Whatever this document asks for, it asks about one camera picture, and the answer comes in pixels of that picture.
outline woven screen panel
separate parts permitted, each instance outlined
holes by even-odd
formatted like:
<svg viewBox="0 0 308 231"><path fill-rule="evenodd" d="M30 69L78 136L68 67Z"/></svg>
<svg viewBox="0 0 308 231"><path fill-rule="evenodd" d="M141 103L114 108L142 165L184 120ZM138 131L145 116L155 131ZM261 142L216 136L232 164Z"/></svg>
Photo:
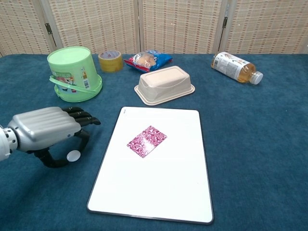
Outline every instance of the woven screen panel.
<svg viewBox="0 0 308 231"><path fill-rule="evenodd" d="M308 37L308 0L237 0L230 53L299 53Z"/></svg>
<svg viewBox="0 0 308 231"><path fill-rule="evenodd" d="M137 51L132 0L49 0L64 47Z"/></svg>
<svg viewBox="0 0 308 231"><path fill-rule="evenodd" d="M32 0L0 1L0 45L5 54L51 52Z"/></svg>
<svg viewBox="0 0 308 231"><path fill-rule="evenodd" d="M221 0L143 0L144 49L211 53Z"/></svg>

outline table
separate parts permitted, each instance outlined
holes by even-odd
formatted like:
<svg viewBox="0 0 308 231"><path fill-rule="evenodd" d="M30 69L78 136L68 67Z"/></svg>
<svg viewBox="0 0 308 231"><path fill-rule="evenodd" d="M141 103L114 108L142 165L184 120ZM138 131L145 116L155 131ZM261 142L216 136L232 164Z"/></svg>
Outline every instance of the table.
<svg viewBox="0 0 308 231"><path fill-rule="evenodd" d="M15 151L0 162L0 230L308 230L308 55L238 55L264 74L241 84L210 68L212 54L173 54L196 91L157 105L198 110L201 116L214 222L209 226L93 214L87 201L117 115L123 106L146 106L134 91L140 72L124 66L103 73L103 90L82 103L58 98L46 55L0 58L0 123L48 106L79 106L102 122L82 157L45 167ZM79 140L51 148L65 157Z"/></svg>

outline robot finger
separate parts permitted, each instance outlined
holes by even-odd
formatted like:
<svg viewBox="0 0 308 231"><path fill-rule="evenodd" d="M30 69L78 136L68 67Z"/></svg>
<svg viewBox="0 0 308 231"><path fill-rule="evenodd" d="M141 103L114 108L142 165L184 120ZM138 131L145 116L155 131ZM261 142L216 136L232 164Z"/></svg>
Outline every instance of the robot finger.
<svg viewBox="0 0 308 231"><path fill-rule="evenodd" d="M101 124L101 122L95 117L77 118L75 119L75 121L79 123L82 127L89 124L95 124L95 125Z"/></svg>
<svg viewBox="0 0 308 231"><path fill-rule="evenodd" d="M67 113L74 113L74 112L83 112L83 110L80 107L67 107L62 108L62 111L65 111Z"/></svg>
<svg viewBox="0 0 308 231"><path fill-rule="evenodd" d="M73 112L73 113L69 113L68 115L73 117L74 119L92 117L90 113L88 112Z"/></svg>

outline blue snack bag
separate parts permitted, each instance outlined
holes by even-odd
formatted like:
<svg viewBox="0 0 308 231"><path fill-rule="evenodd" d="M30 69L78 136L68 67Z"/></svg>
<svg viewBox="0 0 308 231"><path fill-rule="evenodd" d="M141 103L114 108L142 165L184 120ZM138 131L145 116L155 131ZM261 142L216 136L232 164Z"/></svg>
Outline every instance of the blue snack bag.
<svg viewBox="0 0 308 231"><path fill-rule="evenodd" d="M138 54L130 57L128 60L124 59L124 62L128 66L144 73L155 71L167 62L171 61L172 57L169 54L160 53L156 50L139 52Z"/></svg>

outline white board surface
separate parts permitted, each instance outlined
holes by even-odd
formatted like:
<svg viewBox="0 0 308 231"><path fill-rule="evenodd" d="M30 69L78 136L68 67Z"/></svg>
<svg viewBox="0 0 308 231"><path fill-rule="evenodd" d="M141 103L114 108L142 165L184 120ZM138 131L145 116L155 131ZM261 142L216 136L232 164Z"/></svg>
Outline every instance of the white board surface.
<svg viewBox="0 0 308 231"><path fill-rule="evenodd" d="M127 144L149 126L167 138L141 158ZM88 210L211 223L213 211L198 111L123 107Z"/></svg>

